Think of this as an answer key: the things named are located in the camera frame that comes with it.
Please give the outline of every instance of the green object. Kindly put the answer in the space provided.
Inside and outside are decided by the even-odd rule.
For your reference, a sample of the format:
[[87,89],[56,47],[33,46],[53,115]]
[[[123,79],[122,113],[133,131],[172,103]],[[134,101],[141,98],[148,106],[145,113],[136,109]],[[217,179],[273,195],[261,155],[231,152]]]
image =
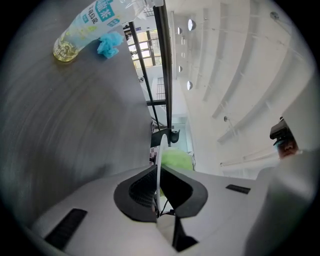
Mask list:
[[161,164],[193,171],[192,156],[178,149],[167,149],[162,153]]

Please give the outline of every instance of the black railing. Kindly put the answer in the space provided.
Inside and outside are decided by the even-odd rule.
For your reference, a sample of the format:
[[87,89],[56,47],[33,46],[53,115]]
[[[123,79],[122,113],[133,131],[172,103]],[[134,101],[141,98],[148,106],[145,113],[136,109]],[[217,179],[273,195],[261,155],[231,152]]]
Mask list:
[[166,2],[160,7],[153,7],[162,60],[163,83],[165,93],[166,123],[172,126],[172,60],[171,41]]
[[157,86],[156,99],[163,100],[164,103],[161,104],[161,107],[164,107],[164,109],[166,109],[166,93],[165,93],[165,84],[164,84],[163,77],[158,77],[158,81],[157,81],[156,86]]
[[143,59],[143,56],[142,56],[142,52],[141,52],[141,49],[140,49],[140,44],[139,44],[139,40],[138,40],[135,24],[133,23],[133,21],[129,22],[129,26],[130,26],[131,35],[132,35],[132,38],[133,38],[133,41],[134,41],[136,53],[138,54],[138,58],[139,58],[139,61],[140,61],[140,65],[141,65],[141,69],[142,69],[142,73],[143,73],[146,89],[147,89],[148,94],[149,94],[150,104],[151,104],[152,109],[153,109],[156,125],[158,126],[158,130],[160,131],[160,125],[159,125],[159,121],[158,121],[158,116],[157,116],[154,100],[152,98],[152,94],[151,94],[151,90],[150,90],[147,70],[146,70],[145,62],[144,62],[144,59]]
[[150,100],[147,101],[148,106],[152,106],[152,110],[154,113],[156,125],[158,130],[161,130],[156,108],[155,106],[165,106],[166,110],[166,127],[168,129],[172,128],[172,60],[171,60],[171,41],[170,41],[170,32],[169,32],[169,24],[168,24],[168,16],[167,16],[167,8],[164,3],[163,6],[153,7],[154,18],[156,23],[156,28],[158,32],[158,40],[161,52],[161,61],[162,61],[162,71],[163,71],[163,86],[164,86],[164,95],[165,99],[157,99],[153,100],[150,84],[148,80],[147,70],[145,66],[145,62],[142,56],[136,28],[133,22],[129,22],[130,31],[132,34],[132,38],[134,41],[136,53],[139,58],[139,62],[141,65],[145,85],[148,91],[148,95]]

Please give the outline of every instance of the black device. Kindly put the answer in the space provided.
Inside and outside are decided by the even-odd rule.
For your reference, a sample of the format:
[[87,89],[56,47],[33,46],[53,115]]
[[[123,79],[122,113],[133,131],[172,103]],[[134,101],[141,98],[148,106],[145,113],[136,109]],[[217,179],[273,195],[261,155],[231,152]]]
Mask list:
[[161,139],[164,134],[166,135],[166,138],[168,140],[168,144],[177,143],[179,140],[180,130],[176,131],[176,130],[171,130],[169,128],[166,128],[166,129],[162,129],[162,130],[159,130],[157,132],[152,133],[150,147],[153,148],[156,146],[160,146]]
[[270,131],[270,139],[276,139],[276,142],[273,145],[276,145],[278,142],[292,139],[294,136],[292,135],[286,121],[281,116],[279,123],[271,127]]

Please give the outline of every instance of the window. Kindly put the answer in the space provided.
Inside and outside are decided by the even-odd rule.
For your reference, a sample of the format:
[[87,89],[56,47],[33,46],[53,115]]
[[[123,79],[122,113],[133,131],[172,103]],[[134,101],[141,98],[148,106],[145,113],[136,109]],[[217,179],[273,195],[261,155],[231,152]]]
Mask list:
[[143,9],[143,12],[145,13],[145,16],[150,17],[150,16],[155,16],[155,12],[153,8],[146,7]]
[[[146,67],[162,65],[158,31],[156,29],[140,32],[138,37],[142,58]],[[137,49],[132,37],[127,40],[132,55],[133,64],[136,69],[141,69]]]

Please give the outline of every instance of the yellow liquid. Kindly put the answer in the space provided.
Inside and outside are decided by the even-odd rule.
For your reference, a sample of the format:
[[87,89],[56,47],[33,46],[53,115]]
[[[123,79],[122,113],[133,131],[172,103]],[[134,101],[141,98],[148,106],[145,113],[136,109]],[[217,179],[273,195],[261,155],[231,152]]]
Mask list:
[[53,55],[62,62],[73,60],[79,53],[79,49],[60,36],[54,43]]

